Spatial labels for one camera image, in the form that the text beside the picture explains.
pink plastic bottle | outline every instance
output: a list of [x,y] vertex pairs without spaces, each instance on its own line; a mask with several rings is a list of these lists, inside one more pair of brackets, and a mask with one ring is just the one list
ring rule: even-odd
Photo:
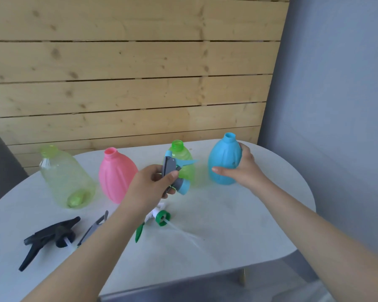
[[106,149],[98,175],[103,192],[114,203],[120,203],[137,172],[136,164],[129,157],[114,147]]

forearm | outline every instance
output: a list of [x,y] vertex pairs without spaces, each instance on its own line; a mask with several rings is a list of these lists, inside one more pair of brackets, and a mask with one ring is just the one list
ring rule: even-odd
[[378,256],[267,178],[252,192],[266,205],[337,301],[378,301]]
[[85,243],[43,280],[23,302],[96,301],[144,217],[123,203]]

blue plastic bottle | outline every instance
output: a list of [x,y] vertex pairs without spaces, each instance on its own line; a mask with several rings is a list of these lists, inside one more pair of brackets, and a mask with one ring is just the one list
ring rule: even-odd
[[210,152],[208,162],[210,178],[218,184],[229,185],[234,183],[234,179],[213,172],[212,167],[221,166],[226,168],[236,168],[241,161],[241,157],[241,146],[235,139],[235,134],[227,132]]

hand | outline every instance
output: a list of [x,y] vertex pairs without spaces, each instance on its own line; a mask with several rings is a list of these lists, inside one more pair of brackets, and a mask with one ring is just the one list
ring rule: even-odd
[[[172,171],[161,178],[161,168],[161,165],[153,164],[143,168],[134,176],[121,203],[124,209],[132,209],[144,219],[161,198],[168,197],[168,195],[163,197],[163,193],[178,178],[179,173]],[[168,194],[175,194],[175,189],[171,188]]]
[[242,158],[237,168],[230,169],[215,166],[212,168],[212,171],[216,174],[230,177],[242,186],[252,190],[256,182],[266,180],[267,177],[255,163],[249,147],[242,143],[239,145],[242,149]]

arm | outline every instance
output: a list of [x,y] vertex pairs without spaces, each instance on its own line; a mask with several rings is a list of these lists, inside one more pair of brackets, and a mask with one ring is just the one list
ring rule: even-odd
[[378,301],[378,255],[271,182],[243,144],[236,169],[213,167],[249,188],[311,264],[338,302]]
[[22,302],[96,301],[132,234],[178,177],[173,171],[161,179],[159,172],[161,165],[138,172],[112,216]]

